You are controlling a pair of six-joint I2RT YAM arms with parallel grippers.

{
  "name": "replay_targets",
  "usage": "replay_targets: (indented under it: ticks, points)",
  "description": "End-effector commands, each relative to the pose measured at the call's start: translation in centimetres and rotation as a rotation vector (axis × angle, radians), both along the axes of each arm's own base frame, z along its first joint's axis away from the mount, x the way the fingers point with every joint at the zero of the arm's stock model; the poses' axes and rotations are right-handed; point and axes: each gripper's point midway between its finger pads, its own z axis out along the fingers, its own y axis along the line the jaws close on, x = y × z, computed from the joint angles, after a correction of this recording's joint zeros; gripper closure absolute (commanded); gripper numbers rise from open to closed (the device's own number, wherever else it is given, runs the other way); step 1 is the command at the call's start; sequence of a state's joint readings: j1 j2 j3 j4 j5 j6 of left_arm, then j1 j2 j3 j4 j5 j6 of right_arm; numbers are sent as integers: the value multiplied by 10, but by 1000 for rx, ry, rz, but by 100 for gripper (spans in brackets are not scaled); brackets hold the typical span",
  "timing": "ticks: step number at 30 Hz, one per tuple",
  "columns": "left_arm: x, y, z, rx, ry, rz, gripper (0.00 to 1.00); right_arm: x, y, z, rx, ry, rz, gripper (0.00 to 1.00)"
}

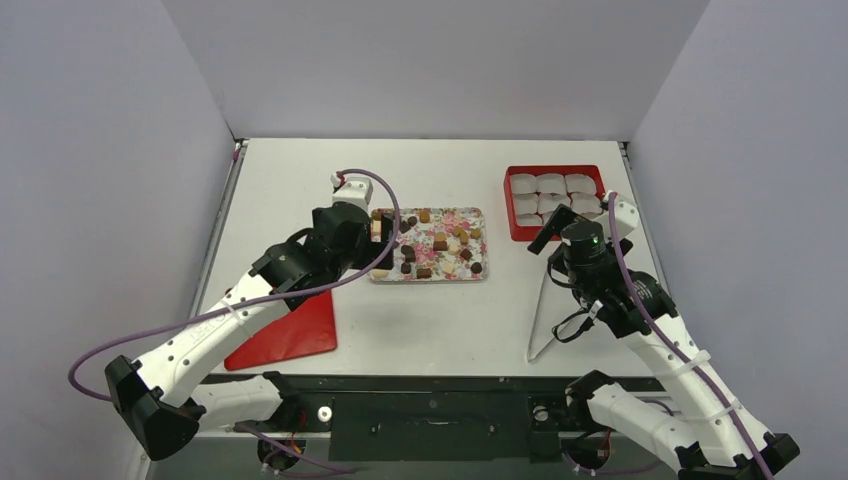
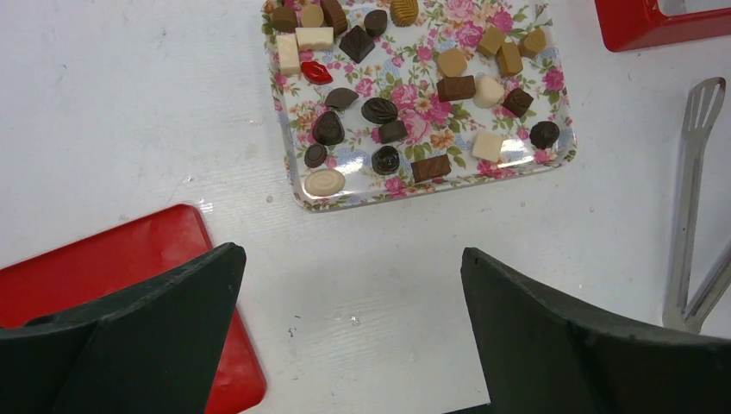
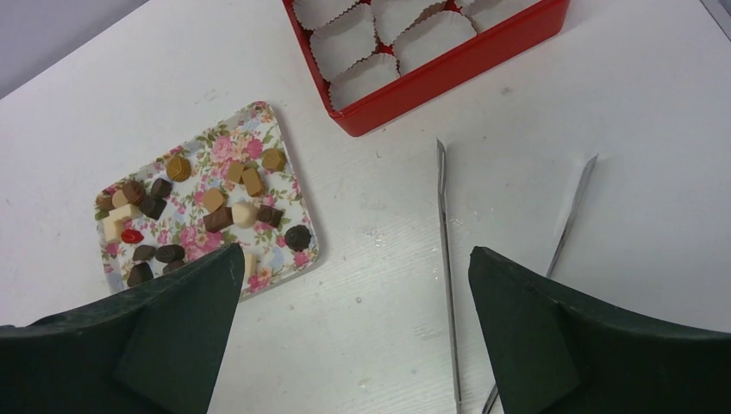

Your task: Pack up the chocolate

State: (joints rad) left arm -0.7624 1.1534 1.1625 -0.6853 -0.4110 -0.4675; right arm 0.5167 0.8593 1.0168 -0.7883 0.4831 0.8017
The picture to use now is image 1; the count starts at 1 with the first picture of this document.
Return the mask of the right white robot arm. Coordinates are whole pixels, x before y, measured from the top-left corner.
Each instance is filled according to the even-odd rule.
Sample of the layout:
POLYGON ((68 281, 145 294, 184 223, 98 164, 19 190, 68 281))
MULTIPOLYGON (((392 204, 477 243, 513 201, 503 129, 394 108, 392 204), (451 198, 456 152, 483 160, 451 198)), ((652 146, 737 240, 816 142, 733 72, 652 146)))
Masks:
POLYGON ((528 249, 553 239, 547 272, 567 276, 585 319, 600 322, 651 371, 680 413, 668 414, 593 370, 564 392, 564 413, 595 433, 616 431, 652 453, 680 479, 771 479, 800 454, 787 433, 775 433, 746 409, 689 335, 670 295, 651 275, 629 269, 626 236, 639 222, 635 205, 611 199, 594 220, 560 204, 528 249))

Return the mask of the metal serving tongs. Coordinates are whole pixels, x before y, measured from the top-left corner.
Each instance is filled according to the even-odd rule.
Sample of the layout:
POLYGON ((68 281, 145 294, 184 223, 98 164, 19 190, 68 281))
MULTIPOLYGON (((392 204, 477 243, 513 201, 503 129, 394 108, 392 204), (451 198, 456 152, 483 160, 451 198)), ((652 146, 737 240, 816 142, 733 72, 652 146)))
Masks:
POLYGON ((543 272, 525 352, 528 364, 536 363, 552 348, 555 340, 550 329, 564 318, 566 305, 562 289, 543 272))

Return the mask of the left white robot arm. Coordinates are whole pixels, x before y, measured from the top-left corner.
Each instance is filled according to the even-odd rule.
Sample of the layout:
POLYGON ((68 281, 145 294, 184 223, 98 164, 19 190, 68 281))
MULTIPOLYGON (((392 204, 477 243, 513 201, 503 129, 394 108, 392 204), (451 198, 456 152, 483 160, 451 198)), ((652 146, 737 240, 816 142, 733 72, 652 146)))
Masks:
POLYGON ((348 271, 389 268, 400 221, 348 202, 312 212, 313 225, 269 247, 199 322, 132 360, 105 368, 112 403, 148 457, 163 460, 203 430, 240 422, 291 427, 298 402, 281 377, 208 384, 207 376, 266 326, 335 287, 348 271))

